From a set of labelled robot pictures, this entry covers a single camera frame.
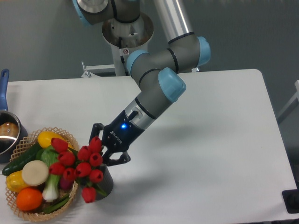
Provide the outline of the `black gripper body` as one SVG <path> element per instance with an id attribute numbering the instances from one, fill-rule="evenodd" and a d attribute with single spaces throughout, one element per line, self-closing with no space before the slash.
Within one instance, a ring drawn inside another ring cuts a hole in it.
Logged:
<path id="1" fill-rule="evenodd" d="M 133 118 L 139 115 L 133 110 L 128 116 L 123 110 L 109 125 L 105 126 L 102 135 L 102 145 L 107 148 L 104 157 L 114 153 L 125 152 L 144 130 L 133 124 Z"/>

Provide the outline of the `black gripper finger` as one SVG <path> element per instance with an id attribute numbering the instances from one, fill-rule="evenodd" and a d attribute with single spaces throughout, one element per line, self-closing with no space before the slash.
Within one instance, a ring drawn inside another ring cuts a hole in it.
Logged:
<path id="1" fill-rule="evenodd" d="M 98 137 L 100 132 L 103 131 L 104 127 L 105 126 L 102 123 L 94 123 L 92 126 L 92 130 L 88 142 L 90 143 L 94 137 Z"/>
<path id="2" fill-rule="evenodd" d="M 121 165 L 130 162 L 130 156 L 127 153 L 127 151 L 122 152 L 120 157 L 118 159 L 111 159 L 111 156 L 114 153 L 106 151 L 102 158 L 103 158 L 103 163 L 106 164 L 107 166 L 116 166 L 116 165 Z"/>

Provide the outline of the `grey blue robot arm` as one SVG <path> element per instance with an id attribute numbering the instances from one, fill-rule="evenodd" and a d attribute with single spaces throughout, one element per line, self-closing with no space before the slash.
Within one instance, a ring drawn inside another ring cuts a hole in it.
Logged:
<path id="1" fill-rule="evenodd" d="M 154 32 L 151 19 L 140 10 L 138 0 L 75 0 L 73 6 L 84 24 L 102 23 L 110 44 L 116 75 L 131 76 L 140 93 L 107 126 L 94 124 L 91 136 L 102 135 L 108 166 L 130 161 L 128 148 L 186 90 L 180 72 L 206 64 L 211 50 L 197 37 L 181 0 L 154 2 L 168 48 L 151 54 L 147 44 Z"/>

